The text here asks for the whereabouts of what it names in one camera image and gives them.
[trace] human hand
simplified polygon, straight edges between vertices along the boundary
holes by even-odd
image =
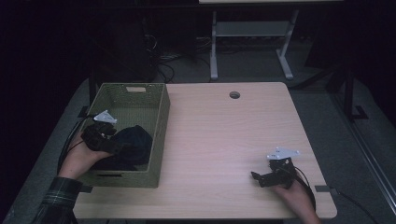
[[[81,134],[78,133],[70,143],[69,152],[58,174],[59,177],[78,179],[97,161],[112,156],[104,151],[90,150],[82,140]]]
[[[280,185],[272,186],[271,189],[304,224],[320,223],[320,219],[305,188],[297,180],[293,181],[289,189],[285,189]]]

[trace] green plastic basket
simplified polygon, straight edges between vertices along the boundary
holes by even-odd
[[[160,83],[104,83],[92,103],[90,115],[105,110],[115,119],[117,131],[141,126],[153,139],[148,164],[137,171],[90,170],[79,180],[88,186],[157,188],[169,115],[169,95]],[[92,124],[87,119],[81,130]]]

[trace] gray carpet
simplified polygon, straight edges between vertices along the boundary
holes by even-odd
[[[220,54],[219,80],[217,82],[281,81],[293,86],[312,77],[319,70],[304,67],[304,60],[310,43],[293,42],[287,58],[295,79],[287,81],[276,59],[274,49],[277,44],[263,45],[260,50],[241,51],[235,54]],[[167,63],[175,70],[174,83],[208,82],[208,53],[199,55],[195,61],[179,59]],[[163,72],[171,76],[171,70],[162,66]],[[304,125],[308,139],[317,156],[320,169],[328,185],[349,195],[361,203],[379,223],[396,223],[396,216],[390,209],[382,191],[378,187],[362,156],[359,144],[353,137],[349,123],[340,113],[337,99],[342,93],[331,95],[324,90],[328,78],[325,77],[302,91],[290,91]],[[154,82],[163,82],[158,76]],[[88,81],[81,84],[71,99],[64,114],[54,129],[32,173],[27,178],[18,198],[10,209],[4,223],[29,223],[55,176],[56,163],[64,141],[78,120],[79,110],[89,103]],[[380,109],[375,105],[370,92],[356,81],[355,105],[361,105],[369,119],[357,120],[367,145],[374,154],[389,180],[395,186],[396,132]],[[323,223],[373,223],[356,205],[334,195],[338,210],[337,217],[323,220]],[[80,220],[80,223],[106,223],[106,220]],[[144,223],[144,220],[128,220],[128,223]],[[285,223],[299,223],[298,220],[285,220]],[[109,223],[125,223],[124,220],[110,220]]]

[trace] plaid sleeve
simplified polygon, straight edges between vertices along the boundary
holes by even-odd
[[[77,180],[55,177],[33,223],[69,224],[81,186]]]

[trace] wooden table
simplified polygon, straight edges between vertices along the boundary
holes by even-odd
[[[171,100],[157,189],[99,188],[80,193],[77,218],[289,218],[293,213],[250,172],[270,172],[276,147],[299,150],[293,163],[312,188],[326,185],[283,83],[167,85]],[[240,93],[239,99],[230,97]],[[317,213],[331,218],[329,192]]]

